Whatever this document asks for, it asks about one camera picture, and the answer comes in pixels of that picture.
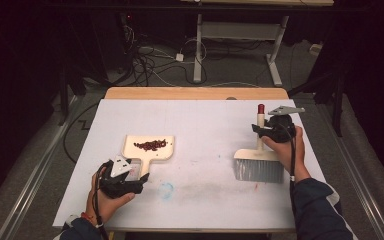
hand brush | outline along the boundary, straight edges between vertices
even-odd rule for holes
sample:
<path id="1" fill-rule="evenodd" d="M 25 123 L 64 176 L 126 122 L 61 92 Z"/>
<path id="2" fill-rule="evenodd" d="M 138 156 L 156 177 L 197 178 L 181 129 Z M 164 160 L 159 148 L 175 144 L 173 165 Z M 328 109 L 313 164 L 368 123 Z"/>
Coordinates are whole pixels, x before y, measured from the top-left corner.
<path id="1" fill-rule="evenodd" d="M 257 125 L 264 127 L 264 105 L 258 105 Z M 283 165 L 274 151 L 264 149 L 263 140 L 257 134 L 257 149 L 239 149 L 236 151 L 235 177 L 240 181 L 283 182 Z"/>

hand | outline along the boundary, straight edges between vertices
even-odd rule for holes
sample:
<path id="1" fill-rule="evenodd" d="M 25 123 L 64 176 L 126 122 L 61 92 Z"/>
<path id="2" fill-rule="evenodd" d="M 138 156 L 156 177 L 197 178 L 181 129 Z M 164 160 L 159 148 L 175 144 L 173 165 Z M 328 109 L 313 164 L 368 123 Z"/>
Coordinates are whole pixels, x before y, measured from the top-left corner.
<path id="1" fill-rule="evenodd" d="M 97 225 L 96 214 L 95 214 L 95 211 L 93 210 L 93 198 L 94 198 L 93 195 L 96 189 L 95 179 L 96 179 L 96 173 L 92 177 L 92 189 L 90 190 L 89 196 L 87 198 L 86 211 L 85 211 L 85 213 L 90 217 L 91 223 L 94 226 Z M 134 193 L 127 193 L 119 198 L 112 199 L 107 197 L 101 190 L 98 190 L 97 194 L 98 194 L 99 215 L 101 215 L 103 223 L 108 222 L 118 208 L 130 202 L 130 200 L 132 200 L 135 197 Z"/>
<path id="2" fill-rule="evenodd" d="M 305 146 L 304 140 L 302 139 L 302 128 L 295 126 L 296 137 L 294 138 L 295 143 L 295 182 L 299 182 L 305 178 L 310 178 L 307 168 L 304 165 Z M 291 172 L 291 143 L 276 143 L 271 138 L 263 136 L 261 138 L 263 142 L 273 149 L 277 153 L 280 163 L 283 167 Z"/>

dustpan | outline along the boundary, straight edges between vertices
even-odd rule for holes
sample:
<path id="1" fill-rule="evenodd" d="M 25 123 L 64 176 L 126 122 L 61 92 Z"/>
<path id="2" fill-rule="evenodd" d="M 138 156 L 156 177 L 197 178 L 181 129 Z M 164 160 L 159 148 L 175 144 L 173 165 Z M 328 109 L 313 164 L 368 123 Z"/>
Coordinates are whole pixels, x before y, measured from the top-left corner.
<path id="1" fill-rule="evenodd" d="M 149 173 L 152 161 L 165 161 L 173 155 L 174 136 L 127 135 L 123 146 L 125 158 L 141 161 L 139 178 Z"/>

wooden table edge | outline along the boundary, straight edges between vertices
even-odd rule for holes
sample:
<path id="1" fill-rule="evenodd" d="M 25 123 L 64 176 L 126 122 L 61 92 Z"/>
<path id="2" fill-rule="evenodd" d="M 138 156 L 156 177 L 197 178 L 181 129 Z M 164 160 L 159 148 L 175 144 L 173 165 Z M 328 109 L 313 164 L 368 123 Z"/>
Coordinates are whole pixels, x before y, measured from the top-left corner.
<path id="1" fill-rule="evenodd" d="M 214 87 L 112 87 L 105 99 L 140 100 L 285 100 L 283 88 L 214 88 Z"/>

red cap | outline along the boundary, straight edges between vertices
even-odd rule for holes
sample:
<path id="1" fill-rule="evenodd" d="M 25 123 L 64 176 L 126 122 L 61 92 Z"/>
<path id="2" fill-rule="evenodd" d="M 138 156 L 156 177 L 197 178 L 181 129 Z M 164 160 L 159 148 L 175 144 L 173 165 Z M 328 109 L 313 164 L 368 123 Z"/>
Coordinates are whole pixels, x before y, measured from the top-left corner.
<path id="1" fill-rule="evenodd" d="M 258 104 L 258 114 L 264 114 L 264 104 Z"/>

